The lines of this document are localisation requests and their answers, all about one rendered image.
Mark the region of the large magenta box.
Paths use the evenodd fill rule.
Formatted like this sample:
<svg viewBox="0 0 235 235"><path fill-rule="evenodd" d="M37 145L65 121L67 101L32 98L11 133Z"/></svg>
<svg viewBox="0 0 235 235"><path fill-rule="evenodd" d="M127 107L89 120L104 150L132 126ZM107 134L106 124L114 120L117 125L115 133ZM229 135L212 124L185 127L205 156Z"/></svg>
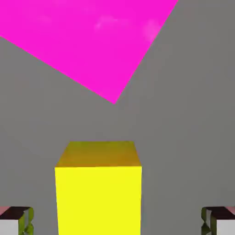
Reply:
<svg viewBox="0 0 235 235"><path fill-rule="evenodd" d="M0 37L112 104L178 0L0 0Z"/></svg>

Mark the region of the small yellow cube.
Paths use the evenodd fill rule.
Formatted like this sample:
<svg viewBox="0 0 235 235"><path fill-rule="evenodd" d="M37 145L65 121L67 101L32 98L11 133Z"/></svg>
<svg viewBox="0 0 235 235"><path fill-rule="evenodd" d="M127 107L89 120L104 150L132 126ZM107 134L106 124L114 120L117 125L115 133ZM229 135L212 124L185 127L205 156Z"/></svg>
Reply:
<svg viewBox="0 0 235 235"><path fill-rule="evenodd" d="M58 235L141 235L132 141L71 141L55 166Z"/></svg>

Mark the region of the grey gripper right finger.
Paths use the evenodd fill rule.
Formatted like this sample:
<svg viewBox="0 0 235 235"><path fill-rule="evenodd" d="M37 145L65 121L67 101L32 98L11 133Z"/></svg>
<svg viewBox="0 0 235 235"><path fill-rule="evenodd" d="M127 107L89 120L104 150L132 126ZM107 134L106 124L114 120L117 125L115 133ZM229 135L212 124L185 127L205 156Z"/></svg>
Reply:
<svg viewBox="0 0 235 235"><path fill-rule="evenodd" d="M201 235L235 235L235 206L203 207Z"/></svg>

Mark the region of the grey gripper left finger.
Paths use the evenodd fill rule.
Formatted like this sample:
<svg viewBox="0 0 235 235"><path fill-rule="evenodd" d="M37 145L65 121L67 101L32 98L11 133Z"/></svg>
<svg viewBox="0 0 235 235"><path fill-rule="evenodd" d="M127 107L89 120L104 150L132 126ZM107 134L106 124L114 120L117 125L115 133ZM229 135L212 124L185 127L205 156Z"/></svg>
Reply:
<svg viewBox="0 0 235 235"><path fill-rule="evenodd" d="M34 235L32 207L0 207L0 235Z"/></svg>

